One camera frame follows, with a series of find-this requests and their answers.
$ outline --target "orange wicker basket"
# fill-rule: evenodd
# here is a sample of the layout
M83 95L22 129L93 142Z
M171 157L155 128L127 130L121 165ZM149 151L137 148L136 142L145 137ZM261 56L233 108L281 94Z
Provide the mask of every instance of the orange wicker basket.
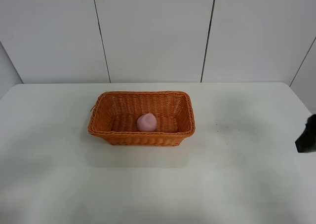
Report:
M154 132L137 131L145 113L157 119ZM195 131L191 100L179 91L106 92L94 106L88 131L112 145L176 146Z

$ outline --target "wicker basket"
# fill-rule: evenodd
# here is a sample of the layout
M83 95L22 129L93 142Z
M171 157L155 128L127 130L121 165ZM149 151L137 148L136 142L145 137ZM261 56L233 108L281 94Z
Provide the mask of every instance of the wicker basket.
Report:
M155 132L138 132L137 119L152 113ZM97 100L88 131L112 145L176 146L193 135L195 122L188 94L163 92L106 92Z

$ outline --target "white table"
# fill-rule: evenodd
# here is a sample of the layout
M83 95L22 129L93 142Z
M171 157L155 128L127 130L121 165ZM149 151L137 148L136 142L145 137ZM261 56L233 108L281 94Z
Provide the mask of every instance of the white table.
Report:
M111 146L87 132L105 91L181 90L180 146ZM310 112L282 83L25 84L0 100L2 224L314 224Z

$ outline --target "pink object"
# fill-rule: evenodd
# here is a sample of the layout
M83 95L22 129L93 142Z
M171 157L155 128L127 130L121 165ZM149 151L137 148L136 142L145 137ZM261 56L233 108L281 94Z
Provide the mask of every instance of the pink object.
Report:
M157 128L156 117L151 114L144 114L137 120L137 129L140 132L154 132Z

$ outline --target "white wall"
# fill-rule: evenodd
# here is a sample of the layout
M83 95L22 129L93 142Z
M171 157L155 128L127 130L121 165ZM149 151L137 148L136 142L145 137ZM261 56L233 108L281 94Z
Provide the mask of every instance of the white wall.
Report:
M96 0L111 82L199 82L213 0Z
M0 42L0 98L16 84L22 83Z
M298 71L292 85L292 90L305 106L316 113L316 43L314 42Z
M216 0L203 82L290 84L316 34L315 0Z
M109 82L93 0L0 0L0 41L25 83Z

